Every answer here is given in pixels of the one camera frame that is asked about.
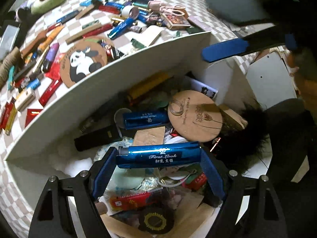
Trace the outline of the red flat box in drawer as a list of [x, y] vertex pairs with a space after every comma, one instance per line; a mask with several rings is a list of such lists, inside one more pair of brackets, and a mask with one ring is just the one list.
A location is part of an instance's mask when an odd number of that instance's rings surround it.
[[164, 188], [157, 188], [132, 195], [111, 197], [109, 202], [113, 211], [129, 211], [139, 207], [145, 207], [159, 201], [165, 191], [166, 189]]

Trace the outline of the playing card box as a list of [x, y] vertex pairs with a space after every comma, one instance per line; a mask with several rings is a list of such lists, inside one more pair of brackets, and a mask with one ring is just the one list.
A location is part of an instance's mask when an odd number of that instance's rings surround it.
[[191, 27], [191, 24], [184, 16], [162, 13], [161, 18], [166, 27], [170, 30], [185, 30]]

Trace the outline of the engraved round wooden coaster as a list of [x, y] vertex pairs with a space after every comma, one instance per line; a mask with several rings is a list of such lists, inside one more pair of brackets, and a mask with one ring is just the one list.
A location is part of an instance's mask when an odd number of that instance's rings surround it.
[[168, 117], [173, 128], [188, 141], [211, 141], [219, 135], [223, 125], [215, 102], [194, 90], [184, 90], [172, 97]]

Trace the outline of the pink scissors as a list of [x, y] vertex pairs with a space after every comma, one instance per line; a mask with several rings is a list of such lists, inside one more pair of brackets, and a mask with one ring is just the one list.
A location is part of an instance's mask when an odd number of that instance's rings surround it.
[[182, 5], [174, 5], [169, 6], [163, 3], [162, 1], [149, 1], [148, 2], [148, 8], [152, 11], [157, 11], [165, 14], [172, 14], [174, 16], [184, 16], [185, 18], [188, 18], [188, 14], [186, 11], [186, 7]]

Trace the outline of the white drawer box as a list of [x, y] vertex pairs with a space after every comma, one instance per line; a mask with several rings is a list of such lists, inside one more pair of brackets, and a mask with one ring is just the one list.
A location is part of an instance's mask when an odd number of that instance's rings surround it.
[[49, 145], [119, 92], [159, 71], [185, 74], [217, 89], [217, 104], [235, 112], [255, 105], [255, 95], [242, 62], [233, 57], [214, 64], [202, 60], [201, 50], [216, 43], [210, 33], [199, 33], [150, 46], [116, 60], [71, 88], [64, 85], [57, 97], [25, 127], [13, 131], [14, 141], [1, 139], [1, 212], [19, 237], [27, 237], [33, 210], [52, 175], [63, 177], [46, 161]]

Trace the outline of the blue lighter in drawer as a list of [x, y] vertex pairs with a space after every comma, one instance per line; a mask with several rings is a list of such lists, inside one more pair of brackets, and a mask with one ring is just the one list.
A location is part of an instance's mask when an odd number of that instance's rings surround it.
[[122, 117], [126, 130], [151, 128], [169, 123], [167, 112], [159, 110], [124, 113]]

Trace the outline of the black gold round tin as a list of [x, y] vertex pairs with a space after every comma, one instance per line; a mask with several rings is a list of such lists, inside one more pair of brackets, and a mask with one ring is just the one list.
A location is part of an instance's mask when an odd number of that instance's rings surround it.
[[166, 234], [172, 230], [174, 223], [173, 210], [163, 205], [145, 208], [139, 215], [139, 230], [150, 234]]

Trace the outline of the beige wooden block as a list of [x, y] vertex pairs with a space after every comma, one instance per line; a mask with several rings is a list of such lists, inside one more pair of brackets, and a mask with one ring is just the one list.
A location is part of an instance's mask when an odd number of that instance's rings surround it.
[[154, 42], [158, 39], [162, 31], [163, 27], [159, 27], [156, 25], [149, 26], [145, 29], [143, 33], [141, 33], [140, 36], [137, 37], [137, 40], [145, 47], [148, 47], [154, 44]]

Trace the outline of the red cigarette box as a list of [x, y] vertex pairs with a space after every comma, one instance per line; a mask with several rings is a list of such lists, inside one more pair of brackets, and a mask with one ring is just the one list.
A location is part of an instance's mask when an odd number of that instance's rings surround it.
[[27, 109], [26, 119], [25, 119], [25, 127], [27, 127], [31, 121], [42, 112], [42, 109]]

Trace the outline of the small red lighter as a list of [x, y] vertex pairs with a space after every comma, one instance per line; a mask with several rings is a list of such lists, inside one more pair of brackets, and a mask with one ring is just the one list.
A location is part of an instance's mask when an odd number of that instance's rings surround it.
[[39, 103], [41, 106], [45, 106], [49, 99], [53, 96], [57, 88], [62, 84], [61, 78], [57, 80], [52, 80], [51, 84], [48, 86], [48, 88], [45, 90], [45, 92], [42, 94], [42, 96], [39, 98]]

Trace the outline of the clear tape roll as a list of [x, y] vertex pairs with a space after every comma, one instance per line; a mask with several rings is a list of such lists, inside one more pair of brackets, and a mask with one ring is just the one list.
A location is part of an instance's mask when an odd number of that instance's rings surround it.
[[122, 18], [132, 18], [137, 19], [139, 16], [139, 9], [133, 5], [127, 5], [122, 8], [121, 10], [121, 16]]

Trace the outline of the red snack packet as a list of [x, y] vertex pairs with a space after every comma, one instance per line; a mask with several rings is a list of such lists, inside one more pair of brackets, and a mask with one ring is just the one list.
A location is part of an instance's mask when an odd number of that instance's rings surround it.
[[60, 78], [60, 63], [64, 55], [64, 53], [60, 53], [55, 57], [50, 70], [44, 74], [45, 77], [52, 80], [58, 80]]

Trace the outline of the panda wooden coaster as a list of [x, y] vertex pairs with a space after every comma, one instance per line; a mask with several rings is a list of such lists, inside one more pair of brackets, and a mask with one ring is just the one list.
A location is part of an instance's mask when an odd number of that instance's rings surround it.
[[60, 61], [60, 77], [67, 88], [107, 65], [105, 49], [94, 41], [79, 41]]

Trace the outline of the purple lighter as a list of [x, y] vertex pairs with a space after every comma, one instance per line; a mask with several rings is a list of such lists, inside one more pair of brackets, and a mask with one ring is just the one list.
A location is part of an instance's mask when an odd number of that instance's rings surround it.
[[42, 71], [44, 73], [47, 73], [50, 71], [50, 68], [51, 68], [53, 61], [56, 57], [56, 54], [59, 50], [59, 46], [60, 46], [60, 44], [57, 42], [55, 44], [52, 44], [50, 49], [48, 50], [48, 53], [47, 53], [47, 55], [42, 63]]

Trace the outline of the brown leather sheath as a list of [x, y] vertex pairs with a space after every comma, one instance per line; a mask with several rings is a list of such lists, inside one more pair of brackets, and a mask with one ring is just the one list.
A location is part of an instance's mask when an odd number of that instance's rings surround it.
[[22, 51], [20, 51], [22, 59], [25, 59], [25, 57], [29, 55], [31, 51], [33, 51], [47, 39], [47, 32], [47, 30], [41, 31], [31, 43], [29, 43]]

